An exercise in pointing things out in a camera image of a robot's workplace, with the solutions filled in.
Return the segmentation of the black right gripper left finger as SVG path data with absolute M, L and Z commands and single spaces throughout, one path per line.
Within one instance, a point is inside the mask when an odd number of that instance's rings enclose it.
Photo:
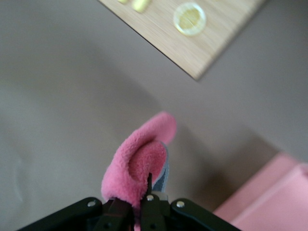
M 132 231 L 132 206 L 118 198 L 103 205 L 95 231 Z

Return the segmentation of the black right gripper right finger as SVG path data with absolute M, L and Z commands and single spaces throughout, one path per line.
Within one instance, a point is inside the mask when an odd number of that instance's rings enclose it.
M 167 231 L 164 202 L 167 202 L 166 195 L 153 191 L 152 173 L 149 173 L 146 193 L 141 200 L 141 231 Z

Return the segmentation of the pink fluffy cloth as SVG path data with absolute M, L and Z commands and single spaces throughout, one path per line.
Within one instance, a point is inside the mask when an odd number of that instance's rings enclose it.
M 169 175 L 167 145 L 175 137 L 175 118 L 160 112 L 135 130 L 119 146 L 108 166 L 101 186 L 105 201 L 118 198 L 132 205 L 134 231 L 141 231 L 141 199 L 152 175 L 152 189 L 164 192 Z

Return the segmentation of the pink plastic bin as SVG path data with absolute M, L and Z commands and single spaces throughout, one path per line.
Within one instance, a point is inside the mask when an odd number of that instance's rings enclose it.
M 308 163 L 279 153 L 214 213 L 242 231 L 308 231 Z

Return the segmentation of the wooden cutting board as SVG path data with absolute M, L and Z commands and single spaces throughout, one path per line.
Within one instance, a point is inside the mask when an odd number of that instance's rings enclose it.
M 149 0 L 141 13 L 135 0 L 98 0 L 178 67 L 198 80 L 266 0 Z M 205 13 L 204 29 L 193 36 L 180 33 L 176 10 L 196 3 Z

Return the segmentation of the lemon slice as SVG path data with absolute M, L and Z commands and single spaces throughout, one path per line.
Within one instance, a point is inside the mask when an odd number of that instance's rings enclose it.
M 206 14 L 197 3 L 186 2 L 174 11 L 173 25 L 185 36 L 196 36 L 205 28 Z

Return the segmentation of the yellow plastic fork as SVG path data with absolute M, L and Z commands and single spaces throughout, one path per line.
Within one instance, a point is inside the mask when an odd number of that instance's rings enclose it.
M 152 0 L 133 0 L 132 2 L 132 8 L 134 11 L 138 13 L 143 13 Z

